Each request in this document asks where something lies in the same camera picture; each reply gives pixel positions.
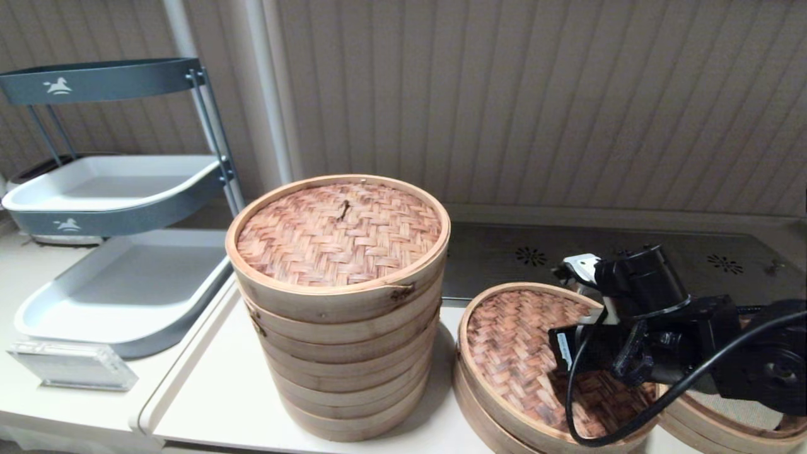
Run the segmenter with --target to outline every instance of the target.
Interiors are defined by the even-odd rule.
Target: bamboo steamer
[[[381,317],[359,322],[298,322],[261,309],[248,296],[244,297],[244,301],[250,317],[266,330],[267,338],[276,347],[312,361],[355,362],[357,359],[350,358],[372,358],[373,355],[396,349],[418,331],[418,326],[425,326],[430,320],[425,314],[441,303],[442,277],[441,272],[420,297],[409,304],[401,305]],[[311,351],[312,345],[316,345],[317,352]]]
[[[287,338],[265,328],[266,343],[295,358],[324,364],[358,363],[392,353],[417,336],[434,317],[441,299],[438,296],[425,311],[395,331],[359,343],[322,345]]]
[[[454,367],[454,395],[457,397],[462,416],[476,435],[493,451],[499,454],[509,452],[512,454],[540,454],[538,451],[523,444],[519,439],[510,435],[496,421],[483,410],[479,401],[468,387],[468,380],[457,363]]]
[[[449,232],[448,213],[429,193],[352,174],[264,195],[232,222],[225,246],[241,291],[258,307],[345,323],[415,300],[440,275]]]
[[[278,387],[278,391],[289,397],[291,401],[302,400],[312,406],[321,407],[354,407],[372,404],[394,393],[396,390],[405,387],[407,384],[416,381],[424,370],[429,369],[431,360],[430,356],[425,355],[392,380],[371,388],[342,393],[306,388],[288,380],[272,368],[270,368],[270,371],[272,372],[272,377],[274,378],[275,385]]]
[[[417,338],[413,339],[408,345],[398,351],[394,351],[388,356],[380,358],[380,361],[379,359],[372,359],[371,367],[374,369],[373,372],[365,372],[362,369],[363,363],[353,363],[352,367],[350,367],[350,364],[308,363],[308,370],[310,372],[317,372],[316,365],[324,368],[328,366],[345,366],[346,369],[351,371],[350,374],[345,375],[312,374],[301,372],[295,368],[296,365],[301,364],[299,360],[287,356],[285,362],[278,361],[267,352],[266,349],[264,349],[264,356],[276,373],[305,388],[330,393],[361,391],[386,383],[406,373],[424,356],[429,357],[432,353],[434,336],[437,333],[437,320],[438,317],[435,317],[432,320],[432,324],[429,325],[429,328],[418,335]],[[404,349],[406,350],[406,355],[400,353]]]
[[[337,175],[272,191],[226,249],[287,412],[327,439],[389,430],[417,404],[450,222],[428,193]]]
[[[479,404],[476,414],[488,414],[528,449],[590,452],[568,432],[567,382],[552,373],[556,364],[547,331],[575,324],[599,307],[585,296],[544,284],[504,284],[478,295],[463,315],[458,337],[459,375]],[[657,395],[654,385],[630,389],[607,372],[580,374],[575,379],[577,430],[584,437],[606,435],[644,410]],[[466,399],[466,406],[472,402]],[[629,452],[654,425],[655,420],[598,452]],[[488,429],[484,437],[512,446],[495,429]]]
[[[405,381],[403,386],[399,387],[398,389],[393,390],[386,396],[381,398],[375,399],[373,401],[361,404],[361,405],[352,405],[352,406],[327,406],[321,405],[314,402],[310,402],[298,394],[295,393],[287,393],[283,386],[278,385],[278,391],[281,392],[283,398],[287,401],[292,403],[295,407],[305,411],[309,414],[319,416],[321,418],[335,418],[335,419],[348,419],[348,418],[362,418],[365,416],[370,416],[371,414],[376,414],[387,408],[390,408],[394,404],[398,403],[406,397],[409,393],[412,392],[421,382],[426,381],[429,378],[429,370],[431,370],[431,362],[426,361],[422,364],[416,364],[411,369],[409,369],[415,373],[413,378]]]
[[[662,393],[667,391],[667,386],[660,388]],[[784,454],[807,439],[807,417],[777,417],[772,424],[775,429],[763,429],[719,413],[690,393],[675,399],[659,424],[677,439],[706,453]]]
[[[427,382],[422,380],[414,390],[393,406],[362,418],[322,418],[297,408],[282,394],[280,400],[289,416],[312,434],[331,441],[360,441],[381,435],[403,422],[417,407],[426,390]]]
[[[386,355],[368,359],[359,363],[334,364],[306,361],[305,359],[296,358],[284,351],[281,351],[279,348],[268,342],[264,337],[260,337],[260,339],[264,351],[273,360],[273,364],[281,364],[285,369],[292,371],[294,376],[286,376],[286,378],[289,378],[296,383],[299,383],[295,379],[297,374],[305,374],[323,378],[352,379],[355,376],[371,376],[376,373],[385,372],[394,364],[400,364],[409,358],[414,358],[416,360],[422,355],[430,353],[434,335],[437,330],[437,324],[439,322],[439,309],[435,309],[435,311],[431,314],[431,321],[429,324],[424,329],[421,329],[420,333],[418,333],[416,337],[412,338],[407,344],[403,345],[398,350],[387,353]]]

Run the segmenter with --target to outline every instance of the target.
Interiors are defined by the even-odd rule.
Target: white plastic tray
[[[16,187],[2,204],[17,212],[133,208],[177,195],[218,167],[211,155],[82,158]]]
[[[17,330],[107,343],[124,358],[174,345],[226,279],[224,231],[167,229],[114,238],[28,297]]]

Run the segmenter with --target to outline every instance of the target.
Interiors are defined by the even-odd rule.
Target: horse logo
[[[72,88],[67,86],[67,79],[65,78],[58,78],[56,83],[43,82],[42,85],[49,85],[48,93],[53,93],[54,95],[67,95],[73,91]]]
[[[81,227],[78,226],[78,224],[76,224],[76,220],[73,219],[72,217],[69,218],[66,222],[54,221],[53,224],[59,225],[58,227],[56,227],[56,230],[59,230],[60,232],[77,232],[82,229]]]

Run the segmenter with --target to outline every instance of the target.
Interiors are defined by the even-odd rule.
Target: white tray
[[[89,156],[2,198],[34,235],[131,235],[172,225],[222,194],[211,155]]]
[[[110,211],[167,199],[219,166],[215,156],[82,158],[11,190],[11,211]]]
[[[17,330],[107,343],[121,357],[182,339],[226,279],[224,231],[157,230],[110,240],[25,300]]]

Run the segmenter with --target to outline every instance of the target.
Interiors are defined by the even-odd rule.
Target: bamboo steamer lid
[[[667,386],[661,386],[665,393]],[[784,454],[807,439],[807,417],[782,415],[757,402],[687,392],[675,399],[659,424],[706,453]]]
[[[550,328],[577,323],[601,307],[585,296],[551,285],[504,284],[478,295],[460,323],[458,367],[479,410],[527,448],[541,452],[590,452],[568,432],[567,382],[555,376]],[[575,423],[584,437],[606,435],[657,397],[655,385],[631,389],[607,372],[575,379]],[[628,452],[655,421],[598,452]]]
[[[394,179],[336,175],[280,187],[232,222],[226,249],[242,292],[302,322],[389,313],[442,270],[448,213]]]

